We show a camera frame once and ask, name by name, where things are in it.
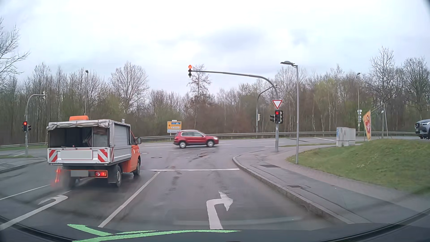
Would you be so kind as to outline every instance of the red suv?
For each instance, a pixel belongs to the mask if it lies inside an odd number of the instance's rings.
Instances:
[[[181,130],[176,133],[173,144],[180,148],[187,146],[201,146],[206,145],[212,147],[218,144],[218,137],[205,135],[197,130]]]

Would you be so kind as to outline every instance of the curb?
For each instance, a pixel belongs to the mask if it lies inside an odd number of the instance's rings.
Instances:
[[[28,165],[31,165],[31,164],[37,164],[37,163],[41,163],[41,162],[45,162],[45,161],[46,161],[46,159],[44,159],[42,161],[35,161],[35,162],[32,162],[32,163],[28,163],[28,164],[22,164],[22,165],[10,167],[10,168],[2,169],[2,170],[0,170],[0,173],[17,170],[17,169],[24,168],[24,167],[26,167]]]
[[[344,218],[338,214],[336,214],[335,212],[330,211],[329,209],[307,199],[304,198],[303,196],[289,190],[288,188],[285,188],[279,184],[277,184],[274,181],[271,181],[270,179],[265,178],[264,176],[258,174],[255,171],[252,171],[248,168],[246,168],[244,165],[242,165],[241,163],[239,163],[236,160],[236,157],[241,156],[243,154],[240,155],[236,155],[233,157],[233,162],[239,167],[239,169],[247,172],[248,174],[250,174],[251,176],[253,176],[254,178],[257,178],[258,180],[260,180],[262,183],[264,183],[265,185],[267,185],[268,187],[270,187],[271,189],[275,190],[276,192],[279,192],[280,194],[284,195],[286,198],[300,204],[303,205],[304,207],[306,207],[307,210],[311,211],[312,213],[316,214],[317,216],[321,216],[323,218],[325,218],[326,220],[332,222],[332,223],[341,223],[341,224],[352,224],[355,223],[347,218]]]

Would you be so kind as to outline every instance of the overcast sky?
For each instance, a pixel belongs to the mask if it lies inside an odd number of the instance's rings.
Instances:
[[[309,72],[338,63],[367,72],[381,46],[398,64],[430,58],[430,10],[421,0],[360,1],[108,1],[0,0],[6,28],[21,32],[18,67],[30,75],[45,62],[53,71],[82,67],[107,79],[129,60],[145,68],[154,89],[187,92],[189,64],[210,71],[273,77],[281,61]],[[210,90],[253,82],[212,74]]]

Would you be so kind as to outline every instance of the asphalt road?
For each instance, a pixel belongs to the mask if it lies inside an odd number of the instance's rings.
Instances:
[[[302,144],[334,140],[300,139]],[[295,139],[279,142],[293,144]],[[0,216],[26,226],[51,227],[52,233],[56,224],[122,231],[209,229],[218,223],[223,229],[331,226],[239,170],[231,160],[244,152],[272,147],[274,139],[222,140],[212,148],[186,149],[172,143],[144,143],[141,175],[124,174],[120,188],[109,186],[105,179],[89,178],[67,191],[54,184],[56,166],[45,162],[29,165],[0,174]],[[29,153],[46,157],[45,149],[30,149]]]

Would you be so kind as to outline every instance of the yield sign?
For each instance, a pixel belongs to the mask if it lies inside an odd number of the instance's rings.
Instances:
[[[281,106],[282,100],[272,100],[273,105],[275,105],[276,109],[279,109],[279,107]]]

